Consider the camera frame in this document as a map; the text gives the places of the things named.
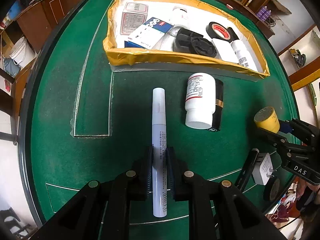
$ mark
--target white bucket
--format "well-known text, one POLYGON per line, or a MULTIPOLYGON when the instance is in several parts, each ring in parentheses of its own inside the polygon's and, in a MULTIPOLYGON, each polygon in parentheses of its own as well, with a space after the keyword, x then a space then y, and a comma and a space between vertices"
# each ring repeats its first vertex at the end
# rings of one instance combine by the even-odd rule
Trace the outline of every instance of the white bucket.
POLYGON ((13 63, 20 65, 20 68, 24 68, 28 63, 35 58, 34 51, 30 48, 25 37, 20 38, 13 46, 10 58, 13 59, 13 63))

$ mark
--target black tape roll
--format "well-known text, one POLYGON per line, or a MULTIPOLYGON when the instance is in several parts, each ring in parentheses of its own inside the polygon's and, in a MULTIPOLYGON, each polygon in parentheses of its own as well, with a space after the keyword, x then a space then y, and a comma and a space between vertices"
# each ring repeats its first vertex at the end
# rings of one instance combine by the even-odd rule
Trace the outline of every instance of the black tape roll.
POLYGON ((216 80, 216 111, 212 115, 212 126, 208 129, 210 132, 220 131, 221 117, 223 109, 223 82, 216 80))
POLYGON ((233 41, 233 37, 229 33, 228 29, 219 23, 210 22, 205 30, 212 39, 219 39, 229 43, 233 41))
POLYGON ((227 30, 231 35, 232 41, 239 40, 238 35, 235 33, 235 31, 231 27, 227 28, 227 30))

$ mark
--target chair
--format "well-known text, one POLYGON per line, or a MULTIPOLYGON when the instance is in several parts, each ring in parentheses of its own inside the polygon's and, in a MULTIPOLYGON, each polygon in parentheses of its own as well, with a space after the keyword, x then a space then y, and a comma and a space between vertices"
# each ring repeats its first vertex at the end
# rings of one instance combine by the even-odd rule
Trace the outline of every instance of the chair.
POLYGON ((20 103, 27 78, 35 61, 36 58, 25 66, 15 78, 0 68, 0 76, 12 84, 11 95, 0 89, 0 111, 10 115, 11 123, 11 134, 0 132, 0 140, 12 141, 14 145, 17 143, 17 126, 20 103))

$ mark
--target green table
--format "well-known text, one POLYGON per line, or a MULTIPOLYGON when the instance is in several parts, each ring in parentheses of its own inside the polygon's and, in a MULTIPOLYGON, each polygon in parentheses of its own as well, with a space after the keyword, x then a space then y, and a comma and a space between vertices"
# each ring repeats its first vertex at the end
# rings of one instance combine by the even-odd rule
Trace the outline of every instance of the green table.
MULTIPOLYGON (((155 87, 166 91, 167 145, 175 148, 190 170, 205 179, 234 182, 253 147, 272 153, 274 167, 280 166, 275 149, 256 138, 253 116, 265 106, 273 106, 282 120, 298 118, 298 111, 276 53, 253 22, 216 0, 201 0, 235 16, 254 34, 271 73, 258 82, 217 77, 224 82, 224 108, 221 131, 213 133, 184 124, 191 73, 111 72, 102 41, 108 28, 105 13, 112 1, 85 0, 75 8, 47 41, 26 85, 19 157, 28 203, 38 224, 52 217, 89 180, 112 180, 143 155, 151 144, 155 87)), ((291 136, 288 140, 297 143, 291 136)), ((292 174, 279 167, 278 176, 285 190, 292 174)), ((250 179, 244 194, 265 212, 272 204, 263 200, 263 190, 250 179)), ((153 217, 150 195, 144 203, 132 203, 130 238, 147 239, 152 234, 153 239, 187 239, 187 215, 188 203, 175 203, 169 197, 168 215, 153 217)))

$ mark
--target blue and white box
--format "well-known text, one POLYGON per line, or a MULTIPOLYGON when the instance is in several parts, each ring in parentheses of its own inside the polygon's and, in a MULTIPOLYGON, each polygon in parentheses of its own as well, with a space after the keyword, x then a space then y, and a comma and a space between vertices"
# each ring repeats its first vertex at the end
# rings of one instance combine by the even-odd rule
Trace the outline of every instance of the blue and white box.
POLYGON ((173 25, 152 17, 135 29, 124 41, 125 48, 159 49, 164 35, 173 25))

